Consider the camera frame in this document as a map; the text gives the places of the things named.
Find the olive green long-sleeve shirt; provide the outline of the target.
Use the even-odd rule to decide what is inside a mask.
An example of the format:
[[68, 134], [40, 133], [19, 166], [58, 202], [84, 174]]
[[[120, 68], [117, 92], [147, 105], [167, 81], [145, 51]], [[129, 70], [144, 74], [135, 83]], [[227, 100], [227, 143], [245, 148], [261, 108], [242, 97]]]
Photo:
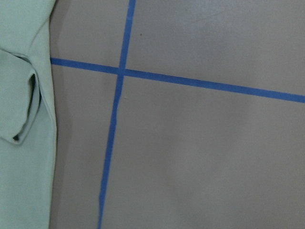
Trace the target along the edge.
[[0, 226], [47, 229], [56, 157], [52, 0], [0, 3]]

